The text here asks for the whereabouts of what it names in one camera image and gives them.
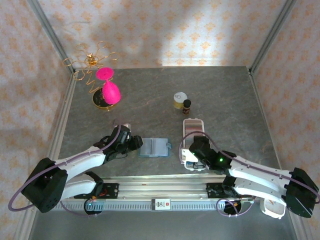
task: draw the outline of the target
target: wall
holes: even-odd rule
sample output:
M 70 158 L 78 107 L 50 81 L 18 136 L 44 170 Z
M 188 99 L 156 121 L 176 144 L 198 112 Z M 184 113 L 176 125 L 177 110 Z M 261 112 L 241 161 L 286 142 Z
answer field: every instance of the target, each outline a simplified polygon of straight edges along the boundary
M 66 53 L 106 41 L 114 68 L 250 66 L 285 0 L 40 0 Z
M 297 1 L 254 76 L 282 167 L 320 186 L 320 4 Z M 309 220 L 319 239 L 320 210 Z
M 46 157 L 70 75 L 26 0 L 2 0 L 0 15 L 0 238 L 11 240 L 20 213 L 8 202 Z

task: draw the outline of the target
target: gold wire ornament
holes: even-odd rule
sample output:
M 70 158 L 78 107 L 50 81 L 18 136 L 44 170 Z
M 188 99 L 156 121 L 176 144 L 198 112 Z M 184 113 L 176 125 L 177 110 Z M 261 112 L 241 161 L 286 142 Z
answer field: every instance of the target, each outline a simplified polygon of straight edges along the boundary
M 103 66 L 103 63 L 100 63 L 100 61 L 103 60 L 103 59 L 110 58 L 112 61 L 116 61 L 120 57 L 119 53 L 111 52 L 108 56 L 104 56 L 104 57 L 99 58 L 97 55 L 98 55 L 98 52 L 99 52 L 100 48 L 105 49 L 107 47 L 107 43 L 105 41 L 100 41 L 100 42 L 98 42 L 96 44 L 96 47 L 97 47 L 97 49 L 96 49 L 95 54 L 93 54 L 93 53 L 89 53 L 88 54 L 88 52 L 86 52 L 86 49 L 88 48 L 87 45 L 84 44 L 84 43 L 80 43 L 80 44 L 75 46 L 75 50 L 78 51 L 78 52 L 85 53 L 86 58 L 84 59 L 84 61 L 73 60 L 72 58 L 66 58 L 62 62 L 62 64 L 65 67 L 69 67 L 74 63 L 83 63 L 83 64 L 85 64 L 84 69 L 76 71 L 72 75 L 72 78 L 74 80 L 76 80 L 76 81 L 81 81 L 81 80 L 83 80 L 85 78 L 85 76 L 87 74 L 90 74 L 90 77 L 89 77 L 88 81 L 85 83 L 86 85 L 92 84 L 91 89 L 89 90 L 89 94 L 97 91 L 100 88 L 100 86 L 94 88 L 95 84 L 96 84 L 96 80 L 92 79 L 94 71 L 91 68 L 92 67 L 96 67 L 96 68 L 100 69 Z M 78 77 L 78 73 L 80 71 L 82 72 L 82 77 L 81 78 L 77 78 Z

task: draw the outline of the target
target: pink object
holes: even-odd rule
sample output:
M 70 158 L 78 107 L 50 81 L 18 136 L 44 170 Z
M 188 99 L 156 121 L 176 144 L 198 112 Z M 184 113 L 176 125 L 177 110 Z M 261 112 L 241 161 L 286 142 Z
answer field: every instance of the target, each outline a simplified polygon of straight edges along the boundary
M 121 99 L 119 88 L 111 81 L 106 81 L 103 85 L 102 96 L 107 104 L 116 104 Z
M 96 78 L 101 80 L 101 81 L 107 81 L 113 75 L 114 75 L 114 70 L 112 68 L 110 68 L 110 67 L 100 68 L 95 74 Z

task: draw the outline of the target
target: small bottle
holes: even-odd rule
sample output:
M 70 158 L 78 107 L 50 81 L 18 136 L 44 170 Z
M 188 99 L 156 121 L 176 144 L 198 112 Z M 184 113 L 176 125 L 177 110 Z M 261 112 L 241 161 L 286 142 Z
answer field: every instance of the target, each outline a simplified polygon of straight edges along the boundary
M 182 113 L 188 115 L 190 112 L 191 101 L 189 99 L 183 101 Z

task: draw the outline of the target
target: purple cable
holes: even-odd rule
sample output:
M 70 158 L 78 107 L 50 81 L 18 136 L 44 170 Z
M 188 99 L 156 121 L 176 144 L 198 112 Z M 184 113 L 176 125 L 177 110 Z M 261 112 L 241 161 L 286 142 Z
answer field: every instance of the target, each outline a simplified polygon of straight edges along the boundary
M 226 202 L 228 202 L 229 204 L 231 204 L 231 205 L 233 206 L 236 214 L 231 215 L 231 214 L 224 214 L 224 213 L 222 213 L 222 212 L 219 210 L 219 208 L 218 208 L 218 204 L 219 204 L 221 201 L 226 201 Z M 229 201 L 228 199 L 226 199 L 226 198 L 220 198 L 220 199 L 216 202 L 215 206 L 216 206 L 216 210 L 218 211 L 218 213 L 219 213 L 221 216 L 230 218 L 230 217 L 237 217 L 237 216 L 241 216 L 241 215 L 243 215 L 243 214 L 246 214 L 246 213 L 252 208 L 253 203 L 249 206 L 249 208 L 248 208 L 247 210 L 245 210 L 244 212 L 239 213 L 239 214 L 238 214 L 238 210 L 237 210 L 237 208 L 235 207 L 235 205 L 234 205 L 231 201 Z
M 266 174 L 271 174 L 271 175 L 276 176 L 276 177 L 279 177 L 279 178 L 284 178 L 284 179 L 287 179 L 287 180 L 289 180 L 289 181 L 292 181 L 292 182 L 294 182 L 294 183 L 296 183 L 296 184 L 299 184 L 300 186 L 308 189 L 310 192 L 312 192 L 314 195 L 316 195 L 316 197 L 318 198 L 318 201 L 316 201 L 315 204 L 319 204 L 319 202 L 320 202 L 320 194 L 319 194 L 318 192 L 316 192 L 314 189 L 312 189 L 311 187 L 309 187 L 308 185 L 306 185 L 306 184 L 304 184 L 304 183 L 302 183 L 302 182 L 300 182 L 300 181 L 298 181 L 298 180 L 295 180 L 295 179 L 293 179 L 293 178 L 291 178 L 291 177 L 283 176 L 282 174 L 275 173 L 275 172 L 272 172 L 272 171 L 268 171 L 268 170 L 262 169 L 262 168 L 257 167 L 257 166 L 248 165 L 248 164 L 246 164 L 245 162 L 242 162 L 242 161 L 240 161 L 240 160 L 238 160 L 238 159 L 236 159 L 236 158 L 234 158 L 234 157 L 232 157 L 232 156 L 229 156 L 228 154 L 226 154 L 225 152 L 223 152 L 223 151 L 220 149 L 220 147 L 217 146 L 217 144 L 215 143 L 215 141 L 214 141 L 207 133 L 205 133 L 205 132 L 203 132 L 203 131 L 192 131 L 192 132 L 186 134 L 186 135 L 182 138 L 182 140 L 181 140 L 181 142 L 180 142 L 180 145 L 179 145 L 179 160 L 180 160 L 180 162 L 182 162 L 182 159 L 181 159 L 181 146 L 182 146 L 182 143 L 183 143 L 183 141 L 184 141 L 189 135 L 191 135 L 191 134 L 203 134 L 203 135 L 205 135 L 205 136 L 212 142 L 213 146 L 214 146 L 219 152 L 221 152 L 221 153 L 222 153 L 224 156 L 226 156 L 227 158 L 232 159 L 232 160 L 236 161 L 237 163 L 239 163 L 239 164 L 241 164 L 241 165 L 245 165 L 245 166 L 247 166 L 248 168 L 252 168 L 252 169 L 258 170 L 258 171 L 260 171 L 260 172 L 266 173 Z
M 70 159 L 67 160 L 66 162 L 61 162 L 61 163 L 59 163 L 59 164 L 57 164 L 57 165 L 53 165 L 53 166 L 51 166 L 51 167 L 49 167 L 49 168 L 47 168 L 47 169 L 45 169 L 45 170 L 37 173 L 36 175 L 34 175 L 32 178 L 30 178 L 28 181 L 26 181 L 26 182 L 15 192 L 15 194 L 13 194 L 13 196 L 11 197 L 11 199 L 10 199 L 10 201 L 9 201 L 9 203 L 8 203 L 8 209 L 9 209 L 10 211 L 12 211 L 12 212 L 20 212 L 20 211 L 27 210 L 27 209 L 33 207 L 34 205 L 31 204 L 31 205 L 24 206 L 24 207 L 21 207 L 21 208 L 13 208 L 13 207 L 12 207 L 12 204 L 13 204 L 14 200 L 17 198 L 17 196 L 19 195 L 19 193 L 21 193 L 21 191 L 22 191 L 23 189 L 25 189 L 26 186 L 28 186 L 32 181 L 34 181 L 35 179 L 37 179 L 37 178 L 40 177 L 41 175 L 43 175 L 43 174 L 51 171 L 52 169 L 58 168 L 58 167 L 60 167 L 60 166 L 62 166 L 62 165 L 67 165 L 67 164 L 69 164 L 69 163 L 71 163 L 71 162 L 73 162 L 73 161 L 78 160 L 79 158 L 84 157 L 84 156 L 89 156 L 89 155 L 91 155 L 91 154 L 100 153 L 100 152 L 102 152 L 103 150 L 105 150 L 105 149 L 107 149 L 108 147 L 110 147 L 111 144 L 113 144 L 113 143 L 116 141 L 117 137 L 119 136 L 120 130 L 121 130 L 121 127 L 118 127 L 118 131 L 117 131 L 114 139 L 112 139 L 112 141 L 111 141 L 107 146 L 104 146 L 103 148 L 101 148 L 101 149 L 99 149 L 99 150 L 96 150 L 96 151 L 84 152 L 84 153 L 82 153 L 82 154 L 80 154 L 80 155 L 77 155 L 77 156 L 75 156 L 75 157 L 73 157 L 73 158 L 70 158 Z

